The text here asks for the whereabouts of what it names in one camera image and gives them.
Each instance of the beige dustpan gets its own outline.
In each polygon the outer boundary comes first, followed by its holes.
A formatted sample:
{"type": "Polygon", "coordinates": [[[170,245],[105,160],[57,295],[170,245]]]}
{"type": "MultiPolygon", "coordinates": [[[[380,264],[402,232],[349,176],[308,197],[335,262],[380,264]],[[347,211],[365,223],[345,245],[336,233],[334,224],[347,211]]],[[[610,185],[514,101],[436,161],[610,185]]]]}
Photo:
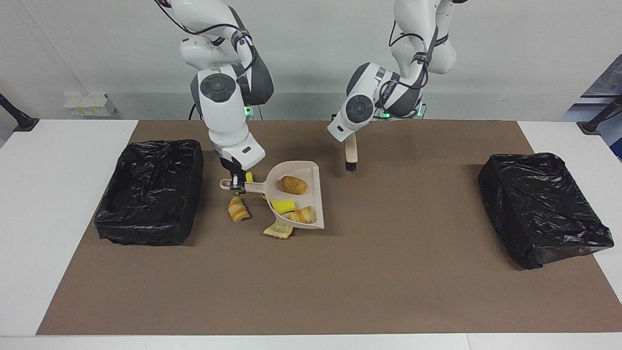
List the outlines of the beige dustpan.
{"type": "MultiPolygon", "coordinates": [[[[229,190],[231,180],[224,179],[220,181],[220,188],[229,190]]],[[[299,229],[323,229],[324,213],[322,211],[322,192],[320,191],[320,167],[310,161],[289,161],[280,163],[268,174],[266,182],[246,182],[246,192],[263,193],[266,195],[268,205],[274,216],[282,221],[285,225],[297,227],[299,229]],[[283,176],[295,176],[303,179],[309,188],[305,194],[296,195],[285,193],[281,190],[281,179],[283,176]],[[315,222],[312,224],[303,224],[291,221],[283,215],[279,215],[272,204],[271,200],[286,201],[291,199],[296,205],[296,209],[313,206],[315,214],[315,222]]]]}

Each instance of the black trash bag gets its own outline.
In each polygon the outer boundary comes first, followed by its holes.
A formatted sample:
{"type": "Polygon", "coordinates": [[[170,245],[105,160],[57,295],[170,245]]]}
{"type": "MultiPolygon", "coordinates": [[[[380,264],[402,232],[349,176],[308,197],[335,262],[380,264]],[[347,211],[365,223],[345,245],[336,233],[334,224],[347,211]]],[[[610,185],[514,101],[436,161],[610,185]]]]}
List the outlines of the black trash bag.
{"type": "Polygon", "coordinates": [[[609,228],[554,154],[494,155],[478,180],[497,235],[523,268],[613,247],[609,228]]]}
{"type": "Polygon", "coordinates": [[[95,215],[100,238],[123,245],[183,244],[192,230],[202,180],[198,141],[129,144],[95,215]]]}

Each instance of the croissant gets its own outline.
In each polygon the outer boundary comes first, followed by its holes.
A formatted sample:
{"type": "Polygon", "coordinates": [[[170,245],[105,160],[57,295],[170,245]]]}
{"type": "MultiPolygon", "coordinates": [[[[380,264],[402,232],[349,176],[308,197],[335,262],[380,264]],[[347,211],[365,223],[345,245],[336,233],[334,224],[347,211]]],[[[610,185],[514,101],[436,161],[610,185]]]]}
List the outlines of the croissant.
{"type": "Polygon", "coordinates": [[[246,209],[242,198],[239,196],[235,196],[231,200],[228,210],[229,215],[231,216],[231,220],[233,220],[233,222],[240,222],[243,219],[248,219],[251,217],[251,215],[248,214],[248,210],[246,209]]]}
{"type": "Polygon", "coordinates": [[[301,222],[303,224],[312,224],[315,222],[315,216],[313,215],[313,207],[308,206],[306,208],[297,210],[289,214],[291,221],[301,222]]]}
{"type": "Polygon", "coordinates": [[[289,194],[305,194],[309,187],[303,179],[293,176],[283,176],[281,186],[283,187],[283,192],[289,194]]]}

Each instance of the brown mat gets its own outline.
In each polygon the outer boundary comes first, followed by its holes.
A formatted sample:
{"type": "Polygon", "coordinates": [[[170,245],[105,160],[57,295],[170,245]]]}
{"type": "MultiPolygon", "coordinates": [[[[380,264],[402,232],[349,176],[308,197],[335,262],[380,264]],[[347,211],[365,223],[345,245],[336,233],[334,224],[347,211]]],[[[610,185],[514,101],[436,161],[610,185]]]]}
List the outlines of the brown mat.
{"type": "Polygon", "coordinates": [[[123,247],[89,226],[37,334],[565,333],[622,331],[622,305],[593,257],[520,271],[484,212],[477,174],[493,153],[531,153],[506,121],[372,123],[358,171],[325,122],[251,123],[267,157],[320,165],[326,230],[266,237],[257,195],[233,224],[227,176],[200,121],[141,121],[131,141],[194,138],[205,180],[182,247],[123,247]]]}

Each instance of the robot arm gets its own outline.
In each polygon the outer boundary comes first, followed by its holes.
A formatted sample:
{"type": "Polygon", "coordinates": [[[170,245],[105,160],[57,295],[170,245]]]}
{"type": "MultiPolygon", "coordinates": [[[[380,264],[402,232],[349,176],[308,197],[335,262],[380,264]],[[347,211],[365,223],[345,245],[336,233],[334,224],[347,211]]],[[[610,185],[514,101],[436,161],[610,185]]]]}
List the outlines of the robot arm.
{"type": "Polygon", "coordinates": [[[244,107],[268,101],[272,77],[233,8],[220,0],[155,1],[171,8],[175,23],[194,35],[180,46],[186,63],[199,70],[192,96],[221,164],[231,173],[231,188],[243,190],[245,172],[266,155],[248,130],[244,107]]]}
{"type": "MultiPolygon", "coordinates": [[[[367,125],[377,108],[398,117],[407,116],[415,109],[420,102],[420,91],[428,81],[429,65],[439,35],[437,23],[441,19],[443,29],[447,30],[451,15],[449,10],[453,3],[458,2],[465,0],[395,1],[395,25],[406,34],[391,39],[389,46],[400,73],[374,63],[364,64],[356,70],[346,89],[348,97],[328,126],[329,132],[339,142],[367,125]]],[[[442,52],[439,61],[445,60],[453,65],[451,57],[445,58],[447,54],[451,52],[442,52]]]]}

